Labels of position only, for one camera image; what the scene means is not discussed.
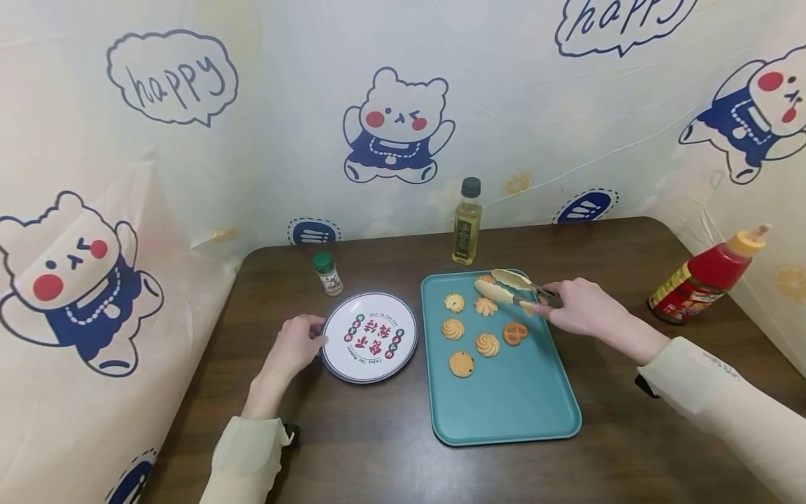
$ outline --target green bottle cap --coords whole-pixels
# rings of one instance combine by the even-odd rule
[[[327,275],[328,273],[333,271],[334,268],[335,266],[333,266],[333,256],[330,255],[329,253],[320,252],[319,254],[314,256],[314,269],[316,269],[318,273]]]
[[[462,196],[478,198],[481,194],[481,181],[476,177],[468,177],[462,181]]]

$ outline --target fabric backdrop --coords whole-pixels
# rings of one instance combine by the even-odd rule
[[[773,223],[733,296],[806,373],[804,18],[6,0],[0,501],[136,500],[246,254],[447,231],[466,176],[485,227],[649,215],[700,252]]]

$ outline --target tongs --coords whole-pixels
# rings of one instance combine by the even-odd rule
[[[563,307],[563,300],[560,298],[560,296],[543,289],[540,285],[533,283],[524,275],[520,275],[507,269],[494,269],[490,273],[492,274],[492,277],[496,279],[496,281],[499,281],[507,287],[511,287],[515,290],[524,290],[534,293],[540,304],[548,305],[552,308]],[[534,302],[530,301],[529,299],[523,298],[517,294],[513,294],[500,285],[491,284],[483,280],[476,280],[474,286],[476,287],[476,290],[493,301],[516,304],[523,306],[527,310],[530,310],[534,305]]]

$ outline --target olive oil bottle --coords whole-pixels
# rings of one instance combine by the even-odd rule
[[[466,266],[476,258],[476,245],[479,241],[481,224],[481,181],[468,177],[462,182],[462,202],[454,214],[453,260]]]

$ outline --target hand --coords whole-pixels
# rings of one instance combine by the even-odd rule
[[[564,331],[602,338],[624,331],[634,319],[598,284],[584,278],[554,282],[543,288],[559,294],[563,307],[538,305],[534,312]]]
[[[272,350],[266,357],[263,373],[278,373],[291,381],[319,353],[327,343],[327,336],[316,336],[325,319],[316,315],[298,315],[286,320],[277,333]]]
[[[280,400],[291,380],[327,343],[327,336],[314,334],[314,331],[319,332],[324,322],[325,319],[315,315],[298,315],[283,323],[263,369],[252,380],[242,418],[269,420],[277,416]]]
[[[560,329],[601,339],[639,364],[647,364],[669,339],[632,316],[598,284],[577,278],[543,286],[557,293],[562,308],[536,305],[533,311]]]

